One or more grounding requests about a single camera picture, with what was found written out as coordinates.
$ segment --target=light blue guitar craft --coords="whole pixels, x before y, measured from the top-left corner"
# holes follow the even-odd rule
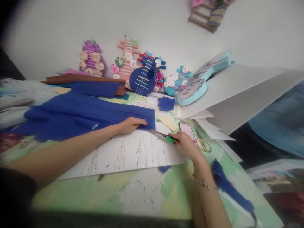
[[[218,54],[214,59],[209,62],[209,65],[200,69],[194,74],[194,80],[179,92],[175,99],[180,106],[189,105],[200,98],[207,90],[206,81],[211,75],[217,73],[229,66],[234,61],[231,59],[231,51]]]

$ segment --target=hand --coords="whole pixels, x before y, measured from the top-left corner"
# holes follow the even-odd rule
[[[179,131],[176,134],[169,133],[169,135],[180,141],[180,142],[175,142],[175,145],[177,146],[181,154],[184,155],[185,157],[193,160],[194,158],[197,157],[197,155],[202,154],[199,148],[195,145],[193,140],[190,138],[190,136],[187,135],[186,133]]]
[[[116,126],[118,130],[118,134],[127,134],[134,131],[141,124],[146,126],[148,122],[146,122],[146,120],[143,119],[129,117],[128,119],[118,123]]]

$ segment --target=wall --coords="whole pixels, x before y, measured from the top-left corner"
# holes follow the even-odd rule
[[[139,49],[161,55],[164,73],[180,65],[199,69],[231,49],[238,63],[281,68],[303,67],[304,1],[237,0],[215,34],[188,23],[190,0],[31,0],[23,1],[1,44],[26,79],[78,68],[83,41],[95,39],[109,67],[127,35]]]

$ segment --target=table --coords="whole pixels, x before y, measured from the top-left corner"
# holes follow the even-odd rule
[[[255,207],[263,227],[282,227],[283,223],[256,188],[244,169],[235,164],[213,139],[199,129],[211,145],[212,152],[204,152],[209,164],[216,158],[235,188]],[[16,158],[49,146],[55,141],[40,143],[28,136],[4,153],[5,160]],[[92,213],[110,215],[147,216],[165,219],[192,219],[194,182],[193,164],[172,166],[162,173],[157,168],[126,171],[105,175],[57,180],[36,193],[32,208],[36,211]],[[221,193],[225,209],[233,227],[247,227],[250,217]]]

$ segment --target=scissors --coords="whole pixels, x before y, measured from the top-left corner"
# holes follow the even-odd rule
[[[203,137],[200,135],[199,131],[198,131],[197,129],[195,129],[195,130],[196,130],[196,134],[197,134],[196,143],[197,143],[197,140],[199,140],[200,144],[201,144],[202,147],[203,147],[203,148],[201,148],[201,147],[199,146],[199,144],[197,143],[198,148],[199,148],[201,151],[203,151],[203,152],[208,152],[208,153],[210,153],[210,152],[212,151],[211,146],[209,145],[209,143],[207,143],[207,142],[203,139]],[[205,144],[205,143],[208,144],[210,150],[207,150],[207,147],[206,147],[206,144]]]
[[[166,140],[168,140],[169,142],[172,142],[173,144],[175,144],[176,141],[179,142],[178,139],[173,138],[170,135],[166,135],[166,134],[160,133],[160,132],[158,132],[156,130],[153,130],[153,129],[150,129],[150,131],[159,134],[160,136],[164,137]]]

